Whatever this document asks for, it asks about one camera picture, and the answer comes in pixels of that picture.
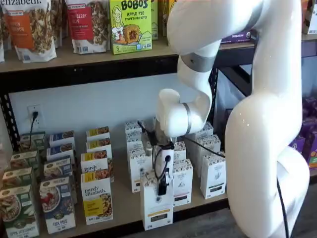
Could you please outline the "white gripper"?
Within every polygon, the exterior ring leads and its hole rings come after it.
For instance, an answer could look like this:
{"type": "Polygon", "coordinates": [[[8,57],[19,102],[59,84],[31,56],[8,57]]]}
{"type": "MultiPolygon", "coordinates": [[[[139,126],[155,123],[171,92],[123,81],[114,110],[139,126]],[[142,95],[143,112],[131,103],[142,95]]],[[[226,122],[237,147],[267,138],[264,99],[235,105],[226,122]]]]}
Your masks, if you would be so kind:
{"type": "Polygon", "coordinates": [[[155,146],[155,182],[158,182],[158,196],[166,195],[169,182],[171,179],[174,179],[173,162],[174,150],[166,150],[160,146],[155,146]]]}

